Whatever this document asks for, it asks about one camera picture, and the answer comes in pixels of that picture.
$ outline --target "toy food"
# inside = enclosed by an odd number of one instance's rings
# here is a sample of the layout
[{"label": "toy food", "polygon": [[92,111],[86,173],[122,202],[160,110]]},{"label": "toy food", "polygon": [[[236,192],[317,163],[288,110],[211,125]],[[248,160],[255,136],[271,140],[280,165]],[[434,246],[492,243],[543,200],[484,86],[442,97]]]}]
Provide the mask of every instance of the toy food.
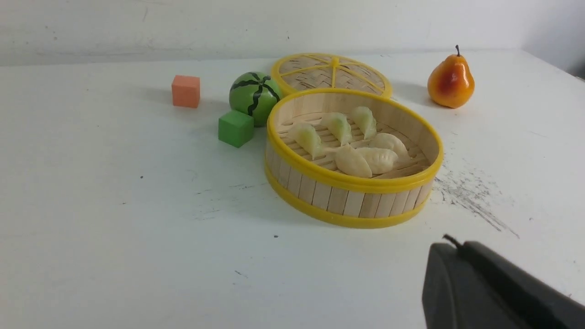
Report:
[{"label": "toy food", "polygon": [[467,60],[459,53],[449,55],[431,73],[426,88],[431,99],[439,105],[458,108],[467,103],[475,90],[475,81]]},{"label": "toy food", "polygon": [[371,140],[368,145],[371,148],[389,149],[394,151],[398,155],[399,161],[406,161],[410,159],[408,150],[400,138],[392,135],[391,133],[379,133]]},{"label": "toy food", "polygon": [[343,113],[330,112],[323,115],[320,125],[327,127],[340,145],[346,145],[353,140],[352,126],[347,122],[347,117]]},{"label": "toy food", "polygon": [[254,126],[266,125],[272,107],[282,95],[276,82],[260,72],[239,76],[229,90],[229,106],[254,118]]},{"label": "toy food", "polygon": [[321,137],[317,134],[315,127],[307,122],[293,124],[288,131],[287,137],[307,151],[313,160],[324,153]]},{"label": "toy food", "polygon": [[198,77],[175,76],[171,85],[173,105],[197,108],[201,91],[200,83]]},{"label": "toy food", "polygon": [[359,106],[349,112],[349,118],[356,123],[364,134],[364,139],[370,139],[376,134],[376,119],[371,110],[365,106]]},{"label": "toy food", "polygon": [[372,171],[362,154],[350,145],[340,147],[335,151],[335,165],[345,174],[371,178]]},{"label": "toy food", "polygon": [[374,175],[389,172],[398,160],[398,155],[389,149],[358,148],[356,151],[363,156]]}]

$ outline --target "orange pear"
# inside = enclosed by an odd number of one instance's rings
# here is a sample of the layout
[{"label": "orange pear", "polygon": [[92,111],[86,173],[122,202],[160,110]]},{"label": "orange pear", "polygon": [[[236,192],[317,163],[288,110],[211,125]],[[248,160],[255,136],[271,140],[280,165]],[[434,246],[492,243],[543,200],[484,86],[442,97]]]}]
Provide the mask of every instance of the orange pear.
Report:
[{"label": "orange pear", "polygon": [[431,73],[426,89],[431,99],[445,107],[458,108],[467,103],[475,90],[475,81],[467,60],[459,53],[449,55]]}]

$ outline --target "bamboo steamer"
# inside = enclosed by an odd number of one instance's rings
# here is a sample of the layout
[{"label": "bamboo steamer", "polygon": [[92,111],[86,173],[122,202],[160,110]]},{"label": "bamboo steamer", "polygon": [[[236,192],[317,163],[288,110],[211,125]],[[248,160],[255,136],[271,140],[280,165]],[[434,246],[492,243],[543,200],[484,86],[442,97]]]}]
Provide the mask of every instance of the bamboo steamer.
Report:
[{"label": "bamboo steamer", "polygon": [[359,61],[331,54],[303,53],[277,61],[271,70],[284,95],[315,88],[339,88],[392,96],[388,79]]},{"label": "bamboo steamer", "polygon": [[[339,141],[319,125],[326,112],[348,113],[367,106],[378,132],[399,137],[412,160],[370,179],[348,176],[337,169],[331,155],[311,160],[287,132],[295,122],[313,124],[326,146]],[[352,126],[353,146],[364,143]],[[267,125],[265,172],[272,188],[296,209],[325,222],[354,228],[381,228],[404,222],[424,207],[443,161],[439,135],[418,114],[393,100],[343,89],[313,89],[282,99]]]}]

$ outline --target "black device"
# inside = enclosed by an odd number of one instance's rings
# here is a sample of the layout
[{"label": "black device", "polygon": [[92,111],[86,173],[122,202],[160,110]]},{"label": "black device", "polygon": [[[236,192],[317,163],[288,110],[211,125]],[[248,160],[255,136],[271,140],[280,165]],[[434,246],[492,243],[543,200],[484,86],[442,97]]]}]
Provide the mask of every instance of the black device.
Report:
[{"label": "black device", "polygon": [[444,238],[452,244],[432,244],[426,266],[429,329],[585,328],[583,305],[479,242]]}]

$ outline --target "steamed dumpling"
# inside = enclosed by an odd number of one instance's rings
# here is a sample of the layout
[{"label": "steamed dumpling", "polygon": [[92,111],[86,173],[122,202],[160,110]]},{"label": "steamed dumpling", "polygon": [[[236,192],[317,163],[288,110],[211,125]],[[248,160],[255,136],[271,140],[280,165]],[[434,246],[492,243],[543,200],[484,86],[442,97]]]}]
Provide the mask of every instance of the steamed dumpling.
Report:
[{"label": "steamed dumpling", "polygon": [[390,149],[359,148],[356,151],[363,156],[374,175],[389,172],[398,160],[398,155]]},{"label": "steamed dumpling", "polygon": [[321,137],[317,134],[315,127],[307,122],[297,122],[287,133],[287,137],[294,140],[305,151],[311,155],[311,159],[323,155],[323,144]]},{"label": "steamed dumpling", "polygon": [[353,140],[352,126],[349,125],[347,117],[343,113],[326,113],[323,115],[320,125],[327,127],[331,134],[341,143],[341,146]]},{"label": "steamed dumpling", "polygon": [[391,133],[379,133],[372,139],[369,146],[371,148],[379,148],[379,149],[390,149],[393,150],[397,155],[400,161],[406,161],[410,159],[410,155],[408,155],[408,150],[406,150],[406,146],[400,140],[400,138],[392,135]]},{"label": "steamed dumpling", "polygon": [[335,165],[350,176],[371,178],[370,166],[364,157],[350,145],[342,146],[335,153]]},{"label": "steamed dumpling", "polygon": [[370,139],[376,135],[376,119],[371,110],[365,106],[359,106],[349,112],[349,117],[356,123],[364,134],[364,139]]}]

